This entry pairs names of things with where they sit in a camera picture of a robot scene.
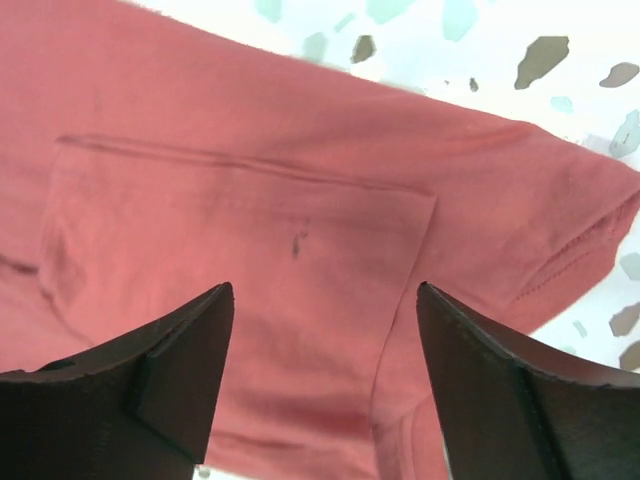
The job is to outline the red pink t shirt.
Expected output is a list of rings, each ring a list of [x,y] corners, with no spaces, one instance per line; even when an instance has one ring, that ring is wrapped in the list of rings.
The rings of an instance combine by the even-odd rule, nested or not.
[[[638,210],[636,171],[528,123],[124,2],[1,5],[1,367],[230,282],[229,472],[445,478],[418,286],[535,330]]]

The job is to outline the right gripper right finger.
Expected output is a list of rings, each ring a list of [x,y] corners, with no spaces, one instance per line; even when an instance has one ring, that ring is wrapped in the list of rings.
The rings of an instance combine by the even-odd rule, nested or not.
[[[451,478],[638,478],[638,374],[545,345],[427,282],[417,316]]]

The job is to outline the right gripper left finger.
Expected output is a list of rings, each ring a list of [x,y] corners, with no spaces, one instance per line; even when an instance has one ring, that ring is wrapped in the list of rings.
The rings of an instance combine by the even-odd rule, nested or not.
[[[76,355],[1,376],[5,479],[189,479],[205,460],[230,284]]]

